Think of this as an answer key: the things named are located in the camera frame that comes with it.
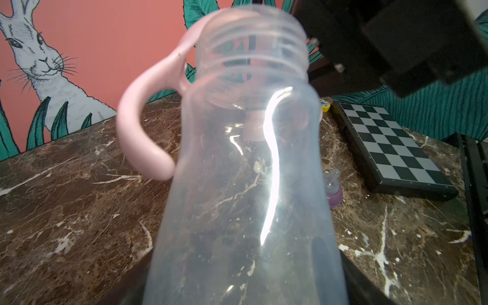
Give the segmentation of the clear baby bottle body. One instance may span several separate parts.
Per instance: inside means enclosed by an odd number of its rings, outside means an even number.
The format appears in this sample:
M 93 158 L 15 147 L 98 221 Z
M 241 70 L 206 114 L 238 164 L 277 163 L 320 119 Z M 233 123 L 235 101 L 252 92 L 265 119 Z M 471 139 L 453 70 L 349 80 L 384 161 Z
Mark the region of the clear baby bottle body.
M 348 304 L 300 23 L 219 12 L 196 44 L 144 304 Z

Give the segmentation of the purple collar with nipple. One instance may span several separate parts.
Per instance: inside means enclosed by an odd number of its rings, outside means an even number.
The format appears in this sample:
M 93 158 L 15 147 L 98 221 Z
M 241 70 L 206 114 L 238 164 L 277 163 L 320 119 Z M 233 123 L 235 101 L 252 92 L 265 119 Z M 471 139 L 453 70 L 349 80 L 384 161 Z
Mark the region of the purple collar with nipple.
M 323 173 L 326 195 L 330 208 L 335 208 L 343 201 L 343 188 L 339 182 L 341 172 L 339 169 L 331 169 Z

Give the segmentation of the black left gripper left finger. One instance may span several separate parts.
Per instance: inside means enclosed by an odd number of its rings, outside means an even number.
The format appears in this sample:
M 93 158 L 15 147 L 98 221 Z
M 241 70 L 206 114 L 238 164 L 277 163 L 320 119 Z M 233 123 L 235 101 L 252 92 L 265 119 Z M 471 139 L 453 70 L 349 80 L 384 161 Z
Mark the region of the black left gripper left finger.
M 97 304 L 141 305 L 152 253 L 150 250 Z

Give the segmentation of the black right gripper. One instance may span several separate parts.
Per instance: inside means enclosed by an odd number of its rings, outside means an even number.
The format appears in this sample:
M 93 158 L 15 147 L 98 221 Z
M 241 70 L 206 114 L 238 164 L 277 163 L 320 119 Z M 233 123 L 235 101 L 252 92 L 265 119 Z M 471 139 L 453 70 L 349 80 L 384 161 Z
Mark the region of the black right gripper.
M 386 85 L 406 97 L 487 66 L 487 47 L 460 1 L 295 1 L 291 14 L 318 42 L 322 58 L 308 77 L 321 96 Z

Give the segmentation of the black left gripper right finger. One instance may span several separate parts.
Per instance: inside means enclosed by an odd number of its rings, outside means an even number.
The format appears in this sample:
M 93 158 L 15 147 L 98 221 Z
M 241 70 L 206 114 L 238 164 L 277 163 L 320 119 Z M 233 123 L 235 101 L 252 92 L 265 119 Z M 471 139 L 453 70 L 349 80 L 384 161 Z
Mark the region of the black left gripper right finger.
M 343 251 L 341 260 L 349 303 L 352 305 L 396 305 L 383 292 L 381 292 L 356 265 L 347 258 Z

